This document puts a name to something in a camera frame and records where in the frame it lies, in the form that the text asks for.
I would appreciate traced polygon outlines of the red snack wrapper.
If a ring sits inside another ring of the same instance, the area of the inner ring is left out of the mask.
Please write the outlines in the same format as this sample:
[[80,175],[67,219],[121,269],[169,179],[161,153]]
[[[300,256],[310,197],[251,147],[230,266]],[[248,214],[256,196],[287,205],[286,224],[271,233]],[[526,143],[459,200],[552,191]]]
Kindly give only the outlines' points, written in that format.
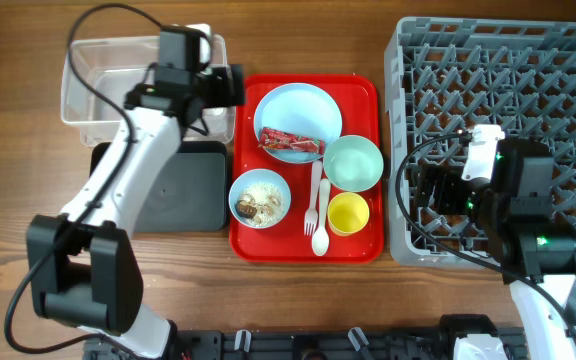
[[323,155],[326,147],[323,140],[269,127],[264,127],[261,130],[258,144],[266,150],[290,150],[318,155]]

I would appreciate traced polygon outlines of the light blue plate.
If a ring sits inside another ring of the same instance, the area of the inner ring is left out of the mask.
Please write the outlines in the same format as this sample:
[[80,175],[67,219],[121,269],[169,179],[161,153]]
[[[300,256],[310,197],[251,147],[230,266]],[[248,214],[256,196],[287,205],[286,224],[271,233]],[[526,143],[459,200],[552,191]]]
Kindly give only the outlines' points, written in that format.
[[[253,116],[257,143],[261,130],[269,127],[323,140],[325,150],[339,139],[342,125],[341,110],[332,96],[306,83],[288,83],[271,90],[261,99]],[[323,158],[318,154],[260,148],[275,159],[292,164],[305,164]]]

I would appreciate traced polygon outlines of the mint green bowl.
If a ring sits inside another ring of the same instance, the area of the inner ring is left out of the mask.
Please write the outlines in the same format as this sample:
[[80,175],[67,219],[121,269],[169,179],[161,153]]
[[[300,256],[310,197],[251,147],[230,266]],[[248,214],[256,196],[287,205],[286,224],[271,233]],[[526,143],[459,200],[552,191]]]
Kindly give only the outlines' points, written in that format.
[[358,135],[342,136],[325,151],[323,167],[326,177],[338,189],[364,192],[382,178],[384,160],[378,146]]

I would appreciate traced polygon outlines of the yellow plastic cup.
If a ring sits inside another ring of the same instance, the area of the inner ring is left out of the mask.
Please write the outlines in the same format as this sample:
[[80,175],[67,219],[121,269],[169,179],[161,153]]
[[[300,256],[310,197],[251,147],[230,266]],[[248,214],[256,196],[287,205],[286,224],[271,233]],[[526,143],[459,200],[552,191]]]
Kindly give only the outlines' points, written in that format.
[[361,231],[369,218],[368,203],[357,193],[339,193],[328,205],[328,224],[338,236],[350,236]]

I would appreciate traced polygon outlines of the light blue small bowl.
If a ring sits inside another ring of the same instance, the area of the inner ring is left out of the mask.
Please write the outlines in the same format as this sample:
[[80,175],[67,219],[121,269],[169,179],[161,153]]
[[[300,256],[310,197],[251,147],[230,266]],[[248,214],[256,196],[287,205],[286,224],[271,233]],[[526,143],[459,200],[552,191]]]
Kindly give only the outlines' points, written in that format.
[[278,173],[276,173],[272,170],[269,170],[269,169],[254,169],[254,170],[249,170],[247,172],[244,172],[232,184],[231,189],[230,189],[230,193],[229,193],[228,203],[229,203],[230,210],[231,210],[231,213],[234,216],[234,218],[240,224],[242,224],[248,228],[252,228],[252,229],[256,229],[256,230],[267,229],[267,228],[270,228],[270,227],[277,225],[279,222],[270,226],[270,227],[266,227],[266,228],[253,228],[253,227],[245,224],[243,219],[235,213],[235,202],[237,200],[237,197],[241,194],[241,192],[246,187],[250,186],[251,184],[253,184],[255,182],[267,182],[267,183],[274,184],[275,186],[277,186],[279,188],[279,191],[283,195],[284,201],[285,201],[285,213],[279,222],[281,222],[283,220],[283,218],[287,215],[288,210],[290,209],[291,191],[290,191],[290,188],[289,188],[287,182],[284,180],[284,178],[282,176],[280,176]]

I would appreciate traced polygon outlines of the rice and food scraps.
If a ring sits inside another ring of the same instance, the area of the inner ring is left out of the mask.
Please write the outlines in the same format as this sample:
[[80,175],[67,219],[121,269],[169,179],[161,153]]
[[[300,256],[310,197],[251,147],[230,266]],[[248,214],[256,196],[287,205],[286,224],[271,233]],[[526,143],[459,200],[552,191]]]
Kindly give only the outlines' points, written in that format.
[[253,228],[270,227],[284,216],[284,197],[274,184],[255,182],[237,197],[235,213]]

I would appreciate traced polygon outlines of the white plastic spoon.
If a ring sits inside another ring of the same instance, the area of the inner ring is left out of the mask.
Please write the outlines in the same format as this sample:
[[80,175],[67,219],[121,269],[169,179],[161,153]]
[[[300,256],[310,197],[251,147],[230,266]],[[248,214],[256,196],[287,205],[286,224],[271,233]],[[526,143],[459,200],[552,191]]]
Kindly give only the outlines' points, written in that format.
[[329,235],[326,230],[326,217],[331,192],[331,183],[324,178],[319,185],[318,226],[312,236],[312,250],[316,256],[326,254],[329,247]]

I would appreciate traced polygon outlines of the white plastic fork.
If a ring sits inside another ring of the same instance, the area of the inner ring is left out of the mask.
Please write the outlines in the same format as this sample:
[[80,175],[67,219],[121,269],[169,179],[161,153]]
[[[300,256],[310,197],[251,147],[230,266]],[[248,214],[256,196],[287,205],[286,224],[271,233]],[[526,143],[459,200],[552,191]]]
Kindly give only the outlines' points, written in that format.
[[304,234],[313,235],[318,224],[318,212],[316,210],[319,184],[322,178],[323,163],[316,160],[312,163],[310,178],[309,207],[304,216]]

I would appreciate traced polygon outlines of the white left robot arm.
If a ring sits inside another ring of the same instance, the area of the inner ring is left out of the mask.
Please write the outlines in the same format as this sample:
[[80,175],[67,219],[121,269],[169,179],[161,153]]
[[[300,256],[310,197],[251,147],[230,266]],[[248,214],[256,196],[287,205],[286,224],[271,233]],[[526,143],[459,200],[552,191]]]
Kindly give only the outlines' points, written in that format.
[[82,190],[57,216],[37,215],[26,233],[37,316],[85,330],[133,359],[179,359],[176,325],[142,302],[143,278],[130,239],[157,176],[206,108],[245,102],[241,66],[209,72],[153,66],[118,111],[123,121]]

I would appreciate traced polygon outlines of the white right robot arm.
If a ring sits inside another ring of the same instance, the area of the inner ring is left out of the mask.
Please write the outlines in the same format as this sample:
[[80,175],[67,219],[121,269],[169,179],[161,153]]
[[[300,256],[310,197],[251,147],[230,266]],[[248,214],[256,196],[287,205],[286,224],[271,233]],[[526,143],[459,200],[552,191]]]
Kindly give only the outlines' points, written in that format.
[[576,230],[551,216],[554,159],[542,143],[475,140],[462,170],[423,165],[414,200],[465,215],[488,239],[490,261],[510,288],[533,359],[576,359]]

